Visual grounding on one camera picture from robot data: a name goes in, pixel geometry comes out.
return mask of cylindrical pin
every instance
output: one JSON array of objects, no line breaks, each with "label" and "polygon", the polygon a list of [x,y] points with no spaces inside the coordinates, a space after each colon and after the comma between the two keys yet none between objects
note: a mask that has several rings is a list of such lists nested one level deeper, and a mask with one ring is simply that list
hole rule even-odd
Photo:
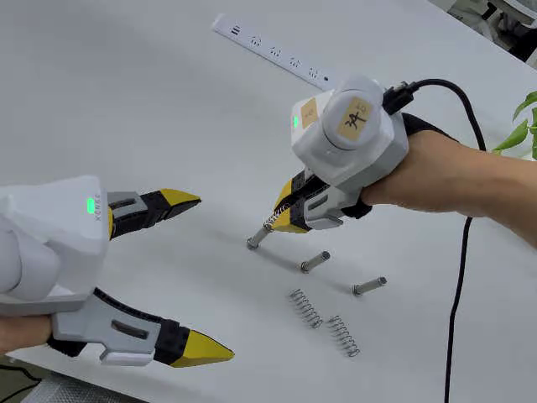
[{"label": "cylindrical pin", "polygon": [[270,226],[263,225],[254,236],[248,238],[246,241],[247,248],[250,250],[257,249],[261,241],[263,241],[271,232],[272,228]]},{"label": "cylindrical pin", "polygon": [[378,277],[377,279],[368,281],[367,283],[355,284],[352,286],[352,294],[355,296],[360,296],[368,291],[382,287],[383,285],[386,285],[386,283],[388,283],[386,277]]},{"label": "cylindrical pin", "polygon": [[300,264],[300,271],[302,273],[310,273],[311,270],[319,264],[326,262],[330,258],[330,254],[323,251],[316,255],[313,259],[307,260]]}]

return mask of paper sticker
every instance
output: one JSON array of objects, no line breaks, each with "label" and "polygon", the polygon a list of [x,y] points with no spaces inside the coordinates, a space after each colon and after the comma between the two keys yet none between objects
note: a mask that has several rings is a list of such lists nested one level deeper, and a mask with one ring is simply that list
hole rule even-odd
[{"label": "paper sticker", "polygon": [[337,127],[337,132],[351,141],[358,140],[363,127],[369,119],[371,104],[361,98],[354,97]]},{"label": "paper sticker", "polygon": [[302,128],[307,128],[319,118],[315,98],[311,98],[302,106],[300,114],[302,115]]}]

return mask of power strip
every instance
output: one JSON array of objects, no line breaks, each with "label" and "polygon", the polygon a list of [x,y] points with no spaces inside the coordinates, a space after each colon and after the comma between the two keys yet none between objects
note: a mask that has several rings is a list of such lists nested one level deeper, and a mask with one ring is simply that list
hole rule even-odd
[{"label": "power strip", "polygon": [[321,69],[316,63],[307,62],[302,56],[285,50],[255,29],[250,29],[226,14],[216,17],[212,30],[323,91],[331,90],[339,83],[331,73]]}]

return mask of green led light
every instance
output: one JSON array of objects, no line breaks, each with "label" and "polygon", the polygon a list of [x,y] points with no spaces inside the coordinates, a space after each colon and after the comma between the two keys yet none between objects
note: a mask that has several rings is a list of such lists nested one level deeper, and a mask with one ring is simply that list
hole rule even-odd
[{"label": "green led light", "polygon": [[87,212],[89,212],[90,214],[95,214],[95,199],[93,199],[93,197],[89,197],[86,200],[86,207]]}]

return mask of cable plug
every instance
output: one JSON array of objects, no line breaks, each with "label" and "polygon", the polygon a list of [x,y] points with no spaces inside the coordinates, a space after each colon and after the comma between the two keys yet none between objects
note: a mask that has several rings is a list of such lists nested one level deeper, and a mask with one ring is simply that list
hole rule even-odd
[{"label": "cable plug", "polygon": [[384,93],[383,107],[388,115],[393,115],[414,100],[414,92],[417,90],[415,83],[408,84],[403,81],[398,86],[390,87]]}]

